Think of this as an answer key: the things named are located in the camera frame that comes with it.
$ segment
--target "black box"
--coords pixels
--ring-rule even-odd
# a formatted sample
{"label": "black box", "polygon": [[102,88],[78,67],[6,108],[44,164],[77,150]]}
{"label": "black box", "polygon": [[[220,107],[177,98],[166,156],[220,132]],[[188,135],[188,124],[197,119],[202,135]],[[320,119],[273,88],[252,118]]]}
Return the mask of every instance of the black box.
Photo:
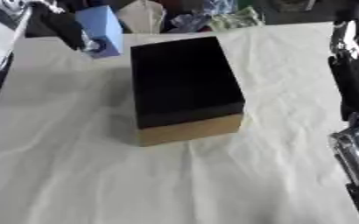
{"label": "black box", "polygon": [[135,46],[131,60],[140,130],[243,113],[243,94],[217,38]]}

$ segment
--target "white cloth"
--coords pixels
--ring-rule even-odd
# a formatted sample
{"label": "white cloth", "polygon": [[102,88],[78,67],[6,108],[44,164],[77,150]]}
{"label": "white cloth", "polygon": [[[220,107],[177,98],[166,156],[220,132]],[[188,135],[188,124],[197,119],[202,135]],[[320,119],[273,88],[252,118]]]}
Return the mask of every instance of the white cloth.
{"label": "white cloth", "polygon": [[92,60],[21,40],[0,95],[0,224],[359,224],[327,136],[344,127],[330,24],[216,33],[247,100],[239,133],[135,144],[126,35]]}

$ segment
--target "cardboard box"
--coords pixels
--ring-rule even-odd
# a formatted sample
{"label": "cardboard box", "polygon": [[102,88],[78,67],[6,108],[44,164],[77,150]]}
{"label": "cardboard box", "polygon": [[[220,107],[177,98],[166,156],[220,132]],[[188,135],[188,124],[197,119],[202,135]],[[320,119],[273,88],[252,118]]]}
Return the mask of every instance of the cardboard box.
{"label": "cardboard box", "polygon": [[236,132],[244,99],[217,38],[131,49],[141,145]]}

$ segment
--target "robotic hand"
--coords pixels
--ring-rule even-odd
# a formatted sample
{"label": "robotic hand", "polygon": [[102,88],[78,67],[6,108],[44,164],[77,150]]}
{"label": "robotic hand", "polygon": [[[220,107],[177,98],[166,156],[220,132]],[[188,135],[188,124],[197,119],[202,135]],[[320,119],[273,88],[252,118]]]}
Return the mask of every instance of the robotic hand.
{"label": "robotic hand", "polygon": [[89,38],[81,25],[57,5],[56,0],[0,0],[0,90],[11,67],[13,47],[24,35],[32,11],[43,8],[42,22],[70,48],[85,53],[100,52],[104,46]]}
{"label": "robotic hand", "polygon": [[359,211],[359,3],[337,13],[329,58],[341,92],[341,116],[348,128],[331,135],[337,160],[348,174],[348,192]]}

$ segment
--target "blue cube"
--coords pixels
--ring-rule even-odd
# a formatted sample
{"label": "blue cube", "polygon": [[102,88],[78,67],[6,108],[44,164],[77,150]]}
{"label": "blue cube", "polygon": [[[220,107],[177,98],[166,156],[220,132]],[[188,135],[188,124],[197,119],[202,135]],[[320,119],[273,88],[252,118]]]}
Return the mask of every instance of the blue cube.
{"label": "blue cube", "polygon": [[91,39],[105,43],[101,52],[88,53],[92,58],[118,56],[123,52],[123,28],[108,5],[77,11],[76,20]]}

